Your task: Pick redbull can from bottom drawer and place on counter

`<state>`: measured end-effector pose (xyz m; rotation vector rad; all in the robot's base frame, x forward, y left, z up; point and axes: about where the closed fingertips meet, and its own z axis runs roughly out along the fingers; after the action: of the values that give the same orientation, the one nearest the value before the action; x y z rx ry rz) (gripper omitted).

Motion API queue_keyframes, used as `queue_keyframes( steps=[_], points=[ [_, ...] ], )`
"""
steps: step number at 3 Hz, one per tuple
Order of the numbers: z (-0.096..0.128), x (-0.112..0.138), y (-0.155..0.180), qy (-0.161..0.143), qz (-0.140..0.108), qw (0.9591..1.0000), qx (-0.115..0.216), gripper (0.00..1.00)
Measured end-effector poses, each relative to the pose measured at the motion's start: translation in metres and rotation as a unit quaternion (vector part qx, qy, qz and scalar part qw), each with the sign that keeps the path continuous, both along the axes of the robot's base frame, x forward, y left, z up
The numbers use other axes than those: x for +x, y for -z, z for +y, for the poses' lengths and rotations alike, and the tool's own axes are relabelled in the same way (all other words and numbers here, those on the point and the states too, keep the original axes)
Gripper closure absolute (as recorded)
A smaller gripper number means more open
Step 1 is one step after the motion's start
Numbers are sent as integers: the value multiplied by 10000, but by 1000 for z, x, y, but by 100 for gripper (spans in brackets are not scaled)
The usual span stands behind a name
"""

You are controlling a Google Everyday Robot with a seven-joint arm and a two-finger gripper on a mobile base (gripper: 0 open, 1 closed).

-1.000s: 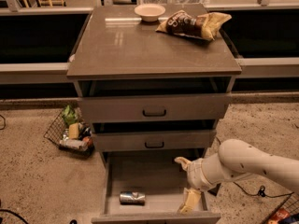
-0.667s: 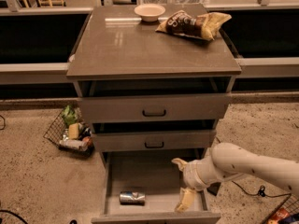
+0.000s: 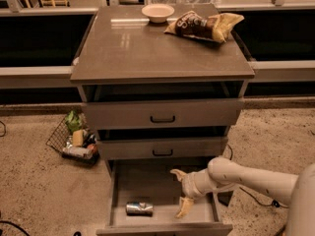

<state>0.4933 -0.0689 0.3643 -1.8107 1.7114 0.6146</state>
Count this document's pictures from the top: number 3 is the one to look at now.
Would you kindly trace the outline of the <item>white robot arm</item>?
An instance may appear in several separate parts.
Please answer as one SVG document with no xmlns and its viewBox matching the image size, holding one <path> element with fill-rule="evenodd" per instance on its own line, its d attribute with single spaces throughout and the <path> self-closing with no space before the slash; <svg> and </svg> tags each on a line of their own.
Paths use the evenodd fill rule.
<svg viewBox="0 0 315 236">
<path fill-rule="evenodd" d="M 288 206 L 285 236 L 315 235 L 315 164 L 294 175 L 241 166 L 220 156 L 198 172 L 172 169 L 170 173 L 181 183 L 183 193 L 176 218 L 184 217 L 208 193 L 238 184 Z"/>
</svg>

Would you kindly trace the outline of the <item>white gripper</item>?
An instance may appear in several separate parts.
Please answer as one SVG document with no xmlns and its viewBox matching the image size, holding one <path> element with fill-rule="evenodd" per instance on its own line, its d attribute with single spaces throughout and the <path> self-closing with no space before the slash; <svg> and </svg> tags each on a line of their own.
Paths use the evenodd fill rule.
<svg viewBox="0 0 315 236">
<path fill-rule="evenodd" d="M 217 188 L 217 182 L 211 178 L 207 169 L 188 174 L 179 169 L 171 169 L 170 173 L 174 174 L 179 182 L 182 181 L 182 192 L 186 197 L 179 199 L 176 218 L 183 218 L 191 210 L 194 200 L 206 196 Z"/>
</svg>

